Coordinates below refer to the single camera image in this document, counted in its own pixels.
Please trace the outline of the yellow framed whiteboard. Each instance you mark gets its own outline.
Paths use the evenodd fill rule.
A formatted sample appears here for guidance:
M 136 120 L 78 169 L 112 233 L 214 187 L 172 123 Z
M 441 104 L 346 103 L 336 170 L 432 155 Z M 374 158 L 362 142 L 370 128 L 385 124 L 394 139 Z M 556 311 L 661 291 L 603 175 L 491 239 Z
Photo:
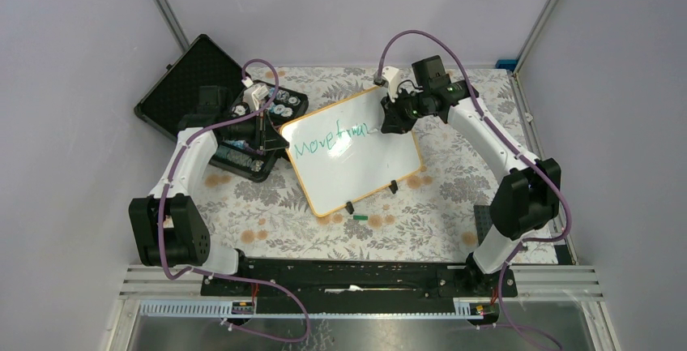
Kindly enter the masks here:
M 292 120 L 279 129 L 311 212 L 324 217 L 420 170 L 416 137 L 368 135 L 380 129 L 386 91 L 373 87 Z

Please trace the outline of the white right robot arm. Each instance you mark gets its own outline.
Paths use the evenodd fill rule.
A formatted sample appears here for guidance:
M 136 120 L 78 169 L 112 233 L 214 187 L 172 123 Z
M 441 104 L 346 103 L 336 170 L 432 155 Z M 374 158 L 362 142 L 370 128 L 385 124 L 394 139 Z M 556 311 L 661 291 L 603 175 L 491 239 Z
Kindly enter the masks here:
M 386 89 L 380 131 L 404 135 L 425 117 L 440 118 L 460 133 L 486 162 L 498 188 L 489 205 L 492 225 L 468 256 L 464 283 L 484 296 L 497 284 L 495 272 L 511 260 L 517 246 L 558 216 L 561 168 L 554 159 L 530 152 L 483 107 L 467 79 L 453 81 L 437 55 L 412 64 L 416 89 L 403 88 L 399 69 L 378 69 L 375 85 Z

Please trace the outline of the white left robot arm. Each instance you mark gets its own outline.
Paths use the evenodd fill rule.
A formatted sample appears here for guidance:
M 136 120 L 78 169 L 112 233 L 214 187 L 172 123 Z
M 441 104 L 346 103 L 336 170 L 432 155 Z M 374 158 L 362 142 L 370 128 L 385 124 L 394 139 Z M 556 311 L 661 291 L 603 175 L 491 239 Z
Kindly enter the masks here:
M 288 147 L 269 114 L 280 88 L 250 79 L 244 84 L 238 102 L 229 99 L 226 88 L 200 88 L 198 104 L 179 123 L 174 154 L 160 180 L 128 207 L 143 265 L 163 268 L 171 280 L 190 271 L 220 275 L 220 284 L 233 295 L 249 289 L 250 271 L 239 265 L 237 249 L 211 236 L 194 203 L 194 191 L 224 140 L 243 141 L 261 152 Z

